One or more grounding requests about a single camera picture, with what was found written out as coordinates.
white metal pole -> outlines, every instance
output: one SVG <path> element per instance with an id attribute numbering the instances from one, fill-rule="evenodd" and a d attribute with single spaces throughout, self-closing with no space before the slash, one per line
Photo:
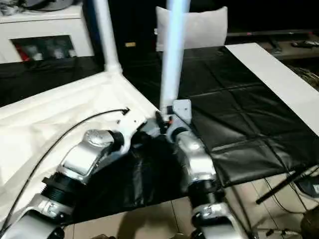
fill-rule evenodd
<path id="1" fill-rule="evenodd" d="M 184 53 L 185 13 L 189 11 L 190 0 L 168 0 L 169 25 L 163 56 L 161 75 L 160 110 L 165 116 L 167 106 L 177 99 L 181 64 Z"/>
<path id="2" fill-rule="evenodd" d="M 112 21 L 108 0 L 94 0 L 94 9 L 101 37 L 103 55 L 105 60 L 105 71 L 122 72 L 116 52 Z"/>

dark wall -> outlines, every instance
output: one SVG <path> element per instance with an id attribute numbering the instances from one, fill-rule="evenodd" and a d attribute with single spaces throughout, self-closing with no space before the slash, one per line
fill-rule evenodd
<path id="1" fill-rule="evenodd" d="M 218 9 L 216 0 L 192 0 L 190 12 Z M 109 0 L 111 19 L 119 57 L 129 54 L 155 51 L 156 12 L 155 7 L 166 8 L 166 0 Z M 88 22 L 96 55 L 101 55 L 98 30 L 92 0 L 84 1 L 84 14 Z M 125 43 L 135 42 L 136 47 L 126 47 Z"/>

black wire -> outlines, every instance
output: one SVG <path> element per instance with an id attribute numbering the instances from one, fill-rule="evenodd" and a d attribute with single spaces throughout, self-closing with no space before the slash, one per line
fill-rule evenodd
<path id="1" fill-rule="evenodd" d="M 313 171 L 311 171 L 309 174 L 307 174 L 306 176 L 311 176 L 311 175 L 314 174 L 318 169 L 319 169 L 319 166 L 318 166 L 317 168 L 315 168 Z M 290 187 L 292 188 L 292 190 L 295 192 L 295 194 L 296 194 L 297 197 L 299 198 L 299 201 L 301 202 L 301 204 L 302 204 L 303 207 L 305 208 L 306 212 L 309 211 L 309 209 L 306 207 L 305 203 L 303 202 L 303 200 L 302 200 L 302 198 L 301 198 L 301 196 L 304 196 L 304 195 L 300 194 L 300 193 L 297 191 L 297 189 L 296 189 L 296 187 L 295 187 L 295 185 L 294 185 L 293 183 L 290 184 Z"/>
<path id="2" fill-rule="evenodd" d="M 309 196 L 309 195 L 307 195 L 307 194 L 300 193 L 300 192 L 298 192 L 298 194 L 299 194 L 301 197 L 304 197 L 304 198 L 306 198 L 306 199 L 308 199 L 308 200 L 310 200 L 310 201 L 313 201 L 313 202 L 317 203 L 317 204 L 318 204 L 317 206 L 319 206 L 319 201 L 316 200 L 315 198 L 313 198 L 312 196 Z"/>
<path id="3" fill-rule="evenodd" d="M 272 190 L 272 187 L 270 185 L 270 183 L 268 182 L 268 180 L 266 178 L 264 178 L 264 180 L 266 181 L 266 183 L 268 184 L 269 188 Z M 276 195 L 274 194 L 272 196 L 273 199 L 275 199 L 275 203 L 282 209 L 284 210 L 285 212 L 287 213 L 290 213 L 290 214 L 304 214 L 304 212 L 293 212 L 293 211 L 290 211 L 288 210 L 287 208 L 285 208 L 278 200 L 278 198 L 276 197 Z"/>
<path id="4" fill-rule="evenodd" d="M 73 129 L 75 129 L 76 127 L 78 127 L 79 125 L 81 125 L 82 123 L 92 119 L 92 118 L 95 118 L 97 116 L 100 116 L 100 115 L 104 115 L 104 114 L 108 114 L 108 113 L 113 113 L 113 112 L 122 112 L 124 115 L 129 111 L 129 109 L 117 109 L 117 110 L 110 110 L 110 111 L 104 111 L 104 112 L 100 112 L 100 113 L 97 113 L 97 114 L 94 114 L 92 116 L 89 116 L 83 120 L 81 120 L 80 122 L 76 123 L 75 125 L 73 125 L 71 128 L 69 128 L 66 132 L 63 133 L 63 135 L 61 135 L 57 141 L 55 141 L 51 146 L 50 148 L 43 154 L 43 156 L 39 159 L 39 161 L 37 162 L 37 164 L 35 165 L 35 167 L 33 168 L 33 170 L 31 171 L 31 173 L 29 174 L 28 176 L 28 179 L 26 180 L 26 182 L 24 183 L 23 187 L 21 188 L 18 196 L 16 197 L 13 205 L 11 206 L 10 210 L 9 210 L 9 213 L 2 225 L 2 228 L 0 230 L 0 238 L 2 238 L 2 236 L 4 235 L 6 229 L 9 227 L 8 224 L 9 224 L 9 221 L 13 215 L 13 212 L 22 196 L 22 194 L 24 193 L 25 189 L 27 188 L 27 186 L 29 185 L 29 182 L 31 181 L 32 177 L 34 176 L 35 172 L 37 171 L 38 167 L 40 166 L 41 162 L 47 157 L 47 155 L 52 151 L 52 149 L 69 133 L 71 132 Z"/>

tiled floor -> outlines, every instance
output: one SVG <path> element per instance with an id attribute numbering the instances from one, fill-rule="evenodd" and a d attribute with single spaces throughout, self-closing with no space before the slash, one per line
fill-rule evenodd
<path id="1" fill-rule="evenodd" d="M 267 179 L 273 187 L 286 175 L 277 175 Z M 300 231 L 302 214 L 288 214 L 276 202 L 269 198 L 261 205 L 255 200 L 269 190 L 267 182 L 257 180 L 226 189 L 226 197 L 246 229 L 290 229 Z M 295 191 L 286 187 L 276 194 L 283 207 L 294 212 L 304 212 Z M 313 199 L 302 197 L 308 209 L 317 205 Z M 187 198 L 181 198 L 159 205 L 120 213 L 97 220 L 70 225 L 65 229 L 66 239 L 90 239 L 100 234 L 115 236 L 120 239 L 170 239 L 176 233 L 190 235 L 194 230 L 191 219 L 191 208 Z M 259 232 L 260 239 L 265 239 L 265 231 Z M 301 239 L 301 236 L 274 234 L 267 239 Z"/>

